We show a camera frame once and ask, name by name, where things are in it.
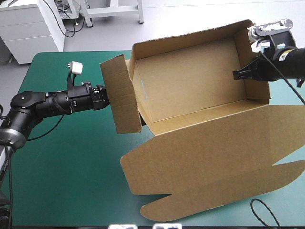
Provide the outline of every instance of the open cardboard box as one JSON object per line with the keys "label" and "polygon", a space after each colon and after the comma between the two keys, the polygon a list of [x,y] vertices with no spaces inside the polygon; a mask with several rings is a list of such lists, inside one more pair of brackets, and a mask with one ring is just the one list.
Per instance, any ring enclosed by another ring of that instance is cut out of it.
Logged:
{"label": "open cardboard box", "polygon": [[305,107],[269,105],[268,82],[233,79],[257,55],[251,25],[136,43],[129,61],[101,64],[117,132],[140,132],[142,117],[156,136],[121,159],[134,194],[170,194],[143,206],[145,217],[179,219],[304,171],[304,161],[273,164],[304,145]]}

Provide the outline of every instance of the wire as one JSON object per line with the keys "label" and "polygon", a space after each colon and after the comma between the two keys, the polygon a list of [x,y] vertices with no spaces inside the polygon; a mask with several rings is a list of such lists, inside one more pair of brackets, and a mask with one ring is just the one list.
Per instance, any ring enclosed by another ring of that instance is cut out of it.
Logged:
{"label": "wire", "polygon": [[259,52],[262,57],[267,60],[267,62],[279,73],[279,75],[282,77],[283,80],[288,84],[288,86],[294,91],[294,93],[299,97],[299,99],[302,101],[302,103],[305,105],[305,100],[302,98],[302,96],[299,94],[299,92],[296,91],[296,89],[289,83],[289,81],[286,79],[286,77],[281,73],[281,71],[263,54],[261,51]]}
{"label": "wire", "polygon": [[10,118],[7,116],[2,116],[3,115],[3,106],[0,104],[0,120],[8,120],[10,122]]}
{"label": "wire", "polygon": [[66,35],[66,34],[61,30],[61,27],[60,27],[60,25],[59,25],[59,23],[58,23],[57,17],[55,16],[55,13],[53,12],[53,10],[52,10],[52,8],[50,7],[50,5],[46,2],[46,0],[43,0],[43,1],[44,1],[44,3],[47,4],[47,6],[49,7],[49,9],[51,10],[51,12],[52,12],[52,14],[53,14],[53,16],[54,16],[54,18],[55,18],[55,20],[56,20],[56,23],[57,23],[57,25],[58,25],[58,27],[59,27],[61,33],[62,33],[65,37],[69,37],[69,38],[70,38],[70,37],[73,37],[73,36],[75,35],[75,26],[73,25],[74,33],[73,33],[71,36]]}
{"label": "wire", "polygon": [[82,25],[81,25],[81,28],[80,28],[79,30],[76,30],[75,32],[79,32],[79,31],[81,31],[81,30],[83,29],[83,27],[84,27],[84,24],[85,24],[85,18],[84,18],[84,20],[82,20]]}
{"label": "wire", "polygon": [[62,119],[63,119],[64,116],[65,116],[65,115],[63,114],[63,115],[61,116],[61,118],[58,120],[58,122],[55,124],[55,126],[53,126],[53,128],[52,128],[51,130],[49,130],[48,132],[46,132],[46,133],[44,133],[44,134],[42,134],[42,135],[40,135],[40,136],[38,136],[38,137],[29,138],[29,139],[27,140],[27,142],[33,141],[33,140],[36,140],[36,139],[39,139],[39,138],[42,138],[42,137],[45,137],[47,134],[49,134],[50,132],[52,132],[52,130],[54,130],[54,129],[58,126],[58,124],[62,121]]}
{"label": "wire", "polygon": [[[60,8],[57,8],[57,10],[59,10],[60,12],[63,12],[64,14],[66,14],[66,16],[71,20],[70,16],[69,16],[65,11],[63,11],[63,10],[60,9]],[[72,25],[73,25],[73,31],[68,30],[68,29],[66,29],[66,31],[73,32],[73,35],[72,35],[72,36],[74,36],[75,33],[76,33],[76,31],[75,31],[75,26],[74,26],[74,24],[72,24]]]}
{"label": "wire", "polygon": [[10,63],[12,58],[13,58],[13,54],[10,54],[10,58],[7,61],[0,59],[0,63]]}
{"label": "wire", "polygon": [[255,216],[262,224],[264,224],[265,227],[267,227],[267,228],[269,228],[269,229],[273,229],[272,227],[270,227],[269,225],[267,225],[261,218],[259,218],[259,216],[257,215],[257,213],[254,211],[254,209],[253,209],[253,203],[254,203],[255,201],[258,201],[258,202],[262,203],[262,204],[267,208],[267,210],[270,212],[270,214],[272,215],[272,217],[274,218],[274,220],[275,220],[275,222],[276,222],[276,224],[277,224],[277,229],[280,229],[280,228],[281,228],[281,225],[280,225],[279,222],[277,221],[275,215],[273,214],[273,212],[271,211],[271,209],[270,209],[262,200],[260,200],[260,199],[252,199],[251,202],[250,202],[250,207],[251,207],[251,210],[252,210],[254,216]]}

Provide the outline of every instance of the box lid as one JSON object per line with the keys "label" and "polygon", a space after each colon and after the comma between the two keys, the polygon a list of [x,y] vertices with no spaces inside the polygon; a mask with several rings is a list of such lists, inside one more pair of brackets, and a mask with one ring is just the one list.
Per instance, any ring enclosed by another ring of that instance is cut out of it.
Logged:
{"label": "box lid", "polygon": [[132,193],[170,194],[142,207],[171,221],[281,188],[305,161],[274,165],[305,143],[305,106],[265,105],[154,137],[121,158]]}

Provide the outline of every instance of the black cable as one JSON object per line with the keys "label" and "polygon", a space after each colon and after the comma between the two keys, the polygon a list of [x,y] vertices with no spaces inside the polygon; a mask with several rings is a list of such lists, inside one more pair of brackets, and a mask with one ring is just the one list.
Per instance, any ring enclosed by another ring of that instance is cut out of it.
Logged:
{"label": "black cable", "polygon": [[[65,11],[63,11],[60,8],[57,8],[57,10],[59,10],[60,12],[63,12],[64,14],[66,14],[66,16],[71,20],[70,16]],[[75,35],[76,32],[79,32],[80,30],[82,30],[82,28],[81,28],[79,31],[76,31],[74,24],[72,24],[72,26],[73,26],[73,31],[68,30],[68,29],[66,29],[66,31],[73,32],[73,36]]]}
{"label": "black cable", "polygon": [[286,77],[281,73],[280,70],[278,70],[278,68],[265,56],[265,54],[263,54],[261,51],[259,52],[261,54],[262,57],[264,57],[267,62],[280,74],[280,76],[282,77],[283,80],[285,80],[285,82],[288,84],[288,86],[294,91],[294,93],[297,95],[297,97],[299,97],[299,99],[302,101],[302,103],[305,105],[305,100],[302,98],[302,96],[299,94],[299,92],[296,91],[296,89],[291,85],[291,83],[289,83],[289,81],[286,79]]}
{"label": "black cable", "polygon": [[70,37],[73,37],[73,36],[75,35],[75,26],[73,25],[74,33],[73,33],[71,36],[66,35],[66,34],[61,30],[61,27],[60,27],[60,25],[59,25],[59,23],[58,23],[57,17],[55,16],[55,13],[53,12],[52,8],[49,6],[49,4],[48,4],[45,0],[43,0],[43,1],[44,1],[44,3],[47,4],[47,6],[49,7],[49,9],[51,10],[51,12],[52,12],[52,14],[53,14],[53,16],[54,16],[54,18],[55,18],[55,20],[56,20],[56,23],[57,23],[57,25],[58,25],[58,27],[59,27],[61,33],[62,33],[65,37],[69,37],[69,38],[70,38]]}
{"label": "black cable", "polygon": [[12,225],[12,213],[13,213],[13,175],[11,171],[11,162],[10,162],[10,152],[8,149],[8,145],[4,144],[5,147],[5,155],[6,158],[8,159],[8,166],[9,166],[9,189],[10,189],[10,215],[9,215],[9,225],[8,229],[11,229]]}
{"label": "black cable", "polygon": [[81,28],[80,28],[79,30],[76,30],[75,32],[79,32],[79,31],[81,31],[81,30],[83,29],[83,27],[84,27],[84,24],[85,24],[85,18],[84,18],[84,20],[82,20],[82,25],[81,25]]}
{"label": "black cable", "polygon": [[2,116],[3,115],[3,106],[0,104],[0,120],[4,121],[6,119],[10,120],[9,117],[7,116]]}
{"label": "black cable", "polygon": [[267,228],[269,228],[269,229],[273,229],[272,227],[270,227],[269,225],[267,225],[261,218],[259,218],[259,216],[257,215],[257,213],[254,211],[254,209],[253,209],[253,203],[254,203],[255,201],[258,201],[258,202],[262,203],[262,204],[267,208],[267,210],[270,212],[270,214],[272,215],[272,217],[274,218],[274,220],[275,220],[275,222],[276,222],[276,224],[277,224],[277,229],[280,229],[281,226],[280,226],[279,222],[277,221],[275,215],[273,214],[273,212],[271,211],[271,209],[270,209],[262,200],[260,200],[260,199],[252,199],[251,202],[250,202],[250,207],[251,207],[251,210],[252,210],[254,216],[255,216],[262,224],[264,224],[265,227],[267,227]]}
{"label": "black cable", "polygon": [[33,140],[36,140],[36,139],[39,139],[39,138],[42,138],[42,137],[45,137],[47,134],[49,134],[52,130],[54,130],[54,129],[58,126],[58,124],[62,121],[62,119],[63,119],[64,116],[65,116],[65,115],[63,114],[63,115],[61,116],[61,118],[58,120],[58,122],[55,124],[55,126],[53,126],[53,128],[52,128],[51,130],[49,130],[48,132],[46,132],[46,133],[44,133],[44,134],[42,134],[42,135],[40,135],[40,136],[38,136],[38,137],[29,138],[29,139],[27,140],[27,142],[33,141]]}

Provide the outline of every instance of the drawer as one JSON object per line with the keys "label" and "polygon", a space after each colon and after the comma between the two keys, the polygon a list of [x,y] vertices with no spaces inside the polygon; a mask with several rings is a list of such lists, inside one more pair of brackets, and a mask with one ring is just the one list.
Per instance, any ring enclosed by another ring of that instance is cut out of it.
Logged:
{"label": "drawer", "polygon": [[31,63],[40,52],[58,52],[52,36],[34,37],[4,42],[19,64]]}
{"label": "drawer", "polygon": [[38,7],[0,11],[0,26],[19,25],[43,21]]}
{"label": "drawer", "polygon": [[4,41],[50,36],[51,33],[45,22],[35,22],[22,25],[0,27],[0,37]]}

